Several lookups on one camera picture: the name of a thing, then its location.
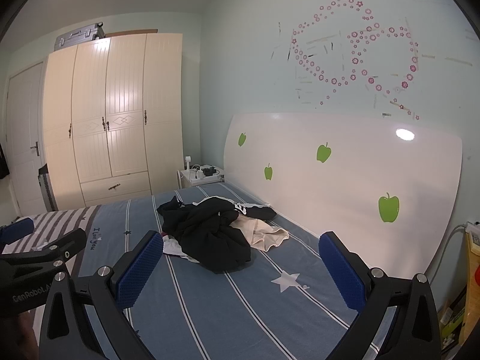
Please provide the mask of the black clothes pile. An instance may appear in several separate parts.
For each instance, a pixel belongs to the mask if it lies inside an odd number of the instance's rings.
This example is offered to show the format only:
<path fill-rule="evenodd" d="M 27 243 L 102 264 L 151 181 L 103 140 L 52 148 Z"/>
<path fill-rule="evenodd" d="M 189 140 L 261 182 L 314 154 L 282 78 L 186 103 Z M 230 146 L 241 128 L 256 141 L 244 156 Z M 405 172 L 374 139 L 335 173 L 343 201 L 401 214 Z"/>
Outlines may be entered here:
<path fill-rule="evenodd" d="M 220 273 L 235 270 L 251 261 L 251 246 L 232 222 L 244 215 L 270 220 L 277 213 L 266 205 L 242 205 L 221 197 L 208 197 L 185 204 L 173 197 L 160 205 L 163 232 L 177 240 L 182 252 L 208 270 Z"/>

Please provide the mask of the white red garment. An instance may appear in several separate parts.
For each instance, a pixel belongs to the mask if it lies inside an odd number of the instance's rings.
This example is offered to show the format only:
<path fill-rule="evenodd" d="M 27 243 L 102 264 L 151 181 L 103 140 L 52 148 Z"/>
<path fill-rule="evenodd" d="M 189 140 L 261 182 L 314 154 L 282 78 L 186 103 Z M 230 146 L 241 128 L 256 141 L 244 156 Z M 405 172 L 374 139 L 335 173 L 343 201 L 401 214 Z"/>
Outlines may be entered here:
<path fill-rule="evenodd" d="M 170 256 L 176 256 L 179 258 L 184 258 L 192 263 L 199 263 L 198 260 L 192 258 L 191 256 L 187 255 L 182 251 L 181 246 L 179 245 L 178 241 L 173 238 L 172 236 L 168 236 L 168 234 L 162 232 L 161 233 L 163 239 L 163 253 Z"/>

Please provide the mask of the folded black drying rack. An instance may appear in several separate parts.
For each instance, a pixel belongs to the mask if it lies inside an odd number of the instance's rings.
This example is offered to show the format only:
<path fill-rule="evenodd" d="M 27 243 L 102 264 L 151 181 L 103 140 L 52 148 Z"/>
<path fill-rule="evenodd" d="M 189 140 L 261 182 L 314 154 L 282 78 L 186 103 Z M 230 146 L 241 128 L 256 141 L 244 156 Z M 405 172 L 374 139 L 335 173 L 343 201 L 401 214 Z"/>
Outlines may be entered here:
<path fill-rule="evenodd" d="M 50 174 L 47 164 L 38 169 L 38 182 L 41 189 L 41 196 L 43 198 L 47 211 L 57 211 L 58 207 L 55 201 L 52 185 L 50 183 Z"/>

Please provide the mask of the striped star bed sheet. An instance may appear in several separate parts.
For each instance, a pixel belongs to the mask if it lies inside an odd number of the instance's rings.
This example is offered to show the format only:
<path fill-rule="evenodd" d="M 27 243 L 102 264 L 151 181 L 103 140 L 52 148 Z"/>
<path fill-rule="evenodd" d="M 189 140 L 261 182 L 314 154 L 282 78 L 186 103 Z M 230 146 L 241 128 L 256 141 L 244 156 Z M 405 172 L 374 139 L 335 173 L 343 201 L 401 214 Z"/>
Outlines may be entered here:
<path fill-rule="evenodd" d="M 68 264 L 80 276 L 114 264 L 147 231 L 160 231 L 160 204 L 173 197 L 196 203 L 208 196 L 248 203 L 231 184 L 207 184 L 97 205 L 36 214 L 35 230 L 6 247 L 43 247 L 73 229 L 88 241 Z M 289 236 L 267 252 L 253 250 L 243 268 L 214 273 L 177 256 L 163 256 L 128 321 L 157 359 L 325 359 L 352 324 L 317 251 L 318 238 L 282 215 L 273 223 Z"/>

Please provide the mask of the white headboard apple stickers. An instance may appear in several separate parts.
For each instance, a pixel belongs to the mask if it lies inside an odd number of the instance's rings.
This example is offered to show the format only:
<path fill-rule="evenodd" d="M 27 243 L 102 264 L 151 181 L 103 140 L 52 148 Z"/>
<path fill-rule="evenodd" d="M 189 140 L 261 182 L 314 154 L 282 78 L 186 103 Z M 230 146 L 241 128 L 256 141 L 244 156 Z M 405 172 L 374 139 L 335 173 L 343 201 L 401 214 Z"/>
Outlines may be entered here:
<path fill-rule="evenodd" d="M 224 146 L 230 184 L 402 278 L 430 265 L 461 164 L 458 136 L 351 115 L 236 115 Z"/>

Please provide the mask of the yellow cardboard box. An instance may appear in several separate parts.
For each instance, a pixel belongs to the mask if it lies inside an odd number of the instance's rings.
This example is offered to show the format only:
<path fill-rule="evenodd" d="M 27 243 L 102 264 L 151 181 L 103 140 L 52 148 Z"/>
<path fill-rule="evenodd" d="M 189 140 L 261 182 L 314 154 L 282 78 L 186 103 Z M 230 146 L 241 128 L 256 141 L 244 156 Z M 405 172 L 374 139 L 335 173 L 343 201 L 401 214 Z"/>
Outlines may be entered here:
<path fill-rule="evenodd" d="M 442 351 L 464 345 L 479 324 L 479 223 L 463 230 L 466 248 L 466 285 L 440 314 Z"/>

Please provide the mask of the beige garment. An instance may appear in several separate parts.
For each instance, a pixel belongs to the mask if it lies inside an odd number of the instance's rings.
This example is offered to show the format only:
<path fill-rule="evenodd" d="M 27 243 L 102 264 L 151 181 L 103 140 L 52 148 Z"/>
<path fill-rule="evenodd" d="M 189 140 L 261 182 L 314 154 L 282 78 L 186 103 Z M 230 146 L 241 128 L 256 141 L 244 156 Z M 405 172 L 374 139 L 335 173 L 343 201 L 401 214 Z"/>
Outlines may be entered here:
<path fill-rule="evenodd" d="M 284 228 L 271 226 L 261 219 L 249 218 L 242 214 L 230 226 L 241 231 L 251 248 L 264 252 L 280 246 L 289 239 L 289 233 Z"/>

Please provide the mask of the white bedside table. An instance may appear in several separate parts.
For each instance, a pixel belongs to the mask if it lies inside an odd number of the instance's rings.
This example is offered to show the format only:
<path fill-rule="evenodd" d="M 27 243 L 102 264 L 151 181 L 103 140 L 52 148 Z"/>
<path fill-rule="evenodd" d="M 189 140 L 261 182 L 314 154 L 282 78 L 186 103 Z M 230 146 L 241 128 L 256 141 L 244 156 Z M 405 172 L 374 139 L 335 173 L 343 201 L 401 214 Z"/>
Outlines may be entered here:
<path fill-rule="evenodd" d="M 180 189 L 224 181 L 224 171 L 212 165 L 193 165 L 190 169 L 177 170 L 176 173 Z"/>

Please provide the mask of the white room door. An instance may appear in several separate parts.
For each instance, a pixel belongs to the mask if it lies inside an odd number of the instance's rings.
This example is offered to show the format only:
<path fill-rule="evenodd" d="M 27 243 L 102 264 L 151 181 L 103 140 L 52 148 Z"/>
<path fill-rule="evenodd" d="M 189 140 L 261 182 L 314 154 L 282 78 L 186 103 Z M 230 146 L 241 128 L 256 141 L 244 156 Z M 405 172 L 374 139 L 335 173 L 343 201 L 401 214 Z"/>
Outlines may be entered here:
<path fill-rule="evenodd" d="M 41 167 L 39 98 L 43 64 L 12 76 L 7 90 L 7 160 L 19 211 L 46 211 L 38 181 Z"/>

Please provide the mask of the cream four-door wardrobe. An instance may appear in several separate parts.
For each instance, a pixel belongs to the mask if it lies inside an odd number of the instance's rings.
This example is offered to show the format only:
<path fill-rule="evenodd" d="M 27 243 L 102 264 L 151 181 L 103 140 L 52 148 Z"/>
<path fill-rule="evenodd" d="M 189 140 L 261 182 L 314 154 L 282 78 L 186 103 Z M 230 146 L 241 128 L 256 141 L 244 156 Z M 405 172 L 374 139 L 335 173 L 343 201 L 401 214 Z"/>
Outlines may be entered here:
<path fill-rule="evenodd" d="M 182 36 L 103 38 L 51 53 L 43 138 L 58 209 L 172 190 L 182 166 Z"/>

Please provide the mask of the grey suitcase on wardrobe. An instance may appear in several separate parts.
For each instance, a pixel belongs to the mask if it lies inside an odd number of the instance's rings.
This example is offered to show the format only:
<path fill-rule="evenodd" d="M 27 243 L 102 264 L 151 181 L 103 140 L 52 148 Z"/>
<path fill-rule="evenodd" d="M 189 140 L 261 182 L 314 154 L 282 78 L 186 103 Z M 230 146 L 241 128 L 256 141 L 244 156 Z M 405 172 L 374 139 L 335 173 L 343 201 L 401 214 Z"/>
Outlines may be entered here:
<path fill-rule="evenodd" d="M 59 35 L 55 40 L 54 51 L 103 38 L 105 38 L 103 22 L 89 24 Z"/>

